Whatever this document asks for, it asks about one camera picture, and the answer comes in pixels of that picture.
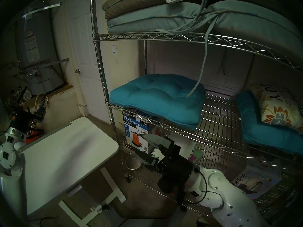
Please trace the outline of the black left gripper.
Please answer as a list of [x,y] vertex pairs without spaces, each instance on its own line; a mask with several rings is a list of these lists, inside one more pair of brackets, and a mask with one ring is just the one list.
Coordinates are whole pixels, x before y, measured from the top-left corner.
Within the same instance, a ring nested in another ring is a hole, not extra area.
[[17,107],[21,99],[23,98],[24,93],[26,92],[27,87],[18,90],[15,94],[12,95],[10,99],[12,119],[9,125],[9,128],[19,130],[24,134],[27,134],[29,130],[37,131],[38,136],[41,136],[45,133],[43,129],[36,129],[29,126],[30,121],[43,121],[46,114],[46,108],[48,104],[48,97],[43,97],[41,104],[37,111],[32,114],[30,111],[24,110],[22,107]]

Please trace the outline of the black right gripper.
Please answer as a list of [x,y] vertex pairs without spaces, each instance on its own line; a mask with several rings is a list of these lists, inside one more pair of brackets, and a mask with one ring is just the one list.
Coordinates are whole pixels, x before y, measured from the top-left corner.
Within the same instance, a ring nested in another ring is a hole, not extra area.
[[161,174],[157,185],[162,193],[169,194],[174,188],[181,189],[183,192],[194,166],[179,154],[181,147],[175,145],[169,138],[156,134],[141,134],[141,137],[164,155],[160,160],[141,150],[135,150],[136,156],[148,170]]

